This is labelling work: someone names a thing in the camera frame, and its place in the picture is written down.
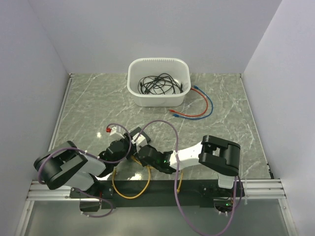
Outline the black network switch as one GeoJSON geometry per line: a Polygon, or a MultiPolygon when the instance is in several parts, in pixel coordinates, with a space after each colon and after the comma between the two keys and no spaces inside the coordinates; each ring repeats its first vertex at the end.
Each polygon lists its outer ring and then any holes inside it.
{"type": "Polygon", "coordinates": [[[130,132],[131,143],[138,147],[143,147],[151,141],[151,138],[144,131],[139,134],[141,130],[140,127],[137,127],[130,132]]]}

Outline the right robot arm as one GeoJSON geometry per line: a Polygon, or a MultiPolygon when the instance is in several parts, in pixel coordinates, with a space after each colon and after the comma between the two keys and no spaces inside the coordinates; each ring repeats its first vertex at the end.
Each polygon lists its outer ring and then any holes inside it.
{"type": "Polygon", "coordinates": [[[133,138],[138,160],[142,166],[151,166],[156,170],[172,174],[198,164],[217,172],[217,192],[228,196],[234,190],[234,178],[239,175],[240,151],[238,143],[215,136],[203,136],[202,141],[179,151],[157,151],[147,143],[143,135],[133,138]]]}

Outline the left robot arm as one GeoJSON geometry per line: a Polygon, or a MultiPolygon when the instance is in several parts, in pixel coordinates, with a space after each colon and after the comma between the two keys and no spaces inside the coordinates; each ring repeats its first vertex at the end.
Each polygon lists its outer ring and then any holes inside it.
{"type": "Polygon", "coordinates": [[[33,166],[38,172],[38,179],[50,190],[69,186],[81,189],[83,194],[92,198],[99,191],[96,178],[112,173],[119,162],[130,158],[135,151],[136,148],[126,137],[113,141],[98,156],[82,151],[72,141],[67,141],[37,158],[33,166]]]}

